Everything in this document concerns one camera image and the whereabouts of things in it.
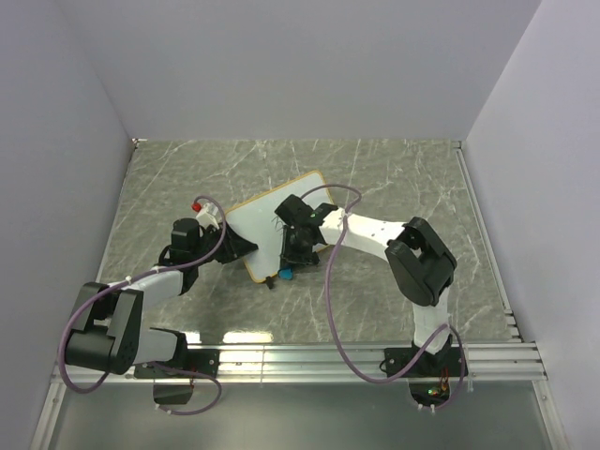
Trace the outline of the blue whiteboard eraser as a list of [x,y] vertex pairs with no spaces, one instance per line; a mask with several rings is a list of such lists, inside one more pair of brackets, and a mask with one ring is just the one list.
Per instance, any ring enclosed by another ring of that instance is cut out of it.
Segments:
[[278,270],[277,276],[283,280],[293,279],[293,269],[291,267],[284,267]]

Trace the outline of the yellow framed whiteboard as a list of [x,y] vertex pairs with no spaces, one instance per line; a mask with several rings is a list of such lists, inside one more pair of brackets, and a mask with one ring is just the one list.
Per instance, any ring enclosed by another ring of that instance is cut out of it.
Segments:
[[228,226],[240,237],[258,246],[257,250],[242,258],[253,282],[262,283],[279,270],[284,223],[276,215],[276,209],[290,195],[300,197],[324,184],[321,172],[307,172],[226,212]]

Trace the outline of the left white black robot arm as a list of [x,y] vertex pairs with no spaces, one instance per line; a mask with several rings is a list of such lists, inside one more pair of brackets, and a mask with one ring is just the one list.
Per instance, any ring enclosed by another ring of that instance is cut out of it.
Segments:
[[156,362],[169,377],[184,374],[190,357],[186,335],[165,328],[144,331],[144,309],[187,293],[201,265],[231,263],[257,249],[229,225],[176,220],[171,243],[161,251],[158,265],[116,283],[82,286],[59,344],[59,361],[63,366],[118,375],[132,366]]

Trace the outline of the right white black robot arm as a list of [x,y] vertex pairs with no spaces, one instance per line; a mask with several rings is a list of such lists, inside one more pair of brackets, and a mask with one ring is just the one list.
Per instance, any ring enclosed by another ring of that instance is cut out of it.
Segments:
[[[453,343],[463,347],[447,312],[447,294],[458,261],[425,219],[412,217],[407,222],[390,222],[362,217],[352,212],[359,201],[355,199],[344,208],[329,203],[312,208],[302,197],[288,196],[275,210],[285,224],[284,244],[292,247],[291,252],[283,251],[281,258],[308,265],[316,261],[315,246],[333,247],[323,286],[327,321],[339,356],[359,379],[386,384],[403,377],[414,366],[424,374],[435,374],[445,366]],[[343,247],[387,261],[400,293],[412,303],[415,351],[407,365],[387,379],[375,379],[362,372],[339,338],[331,301],[331,277]]]

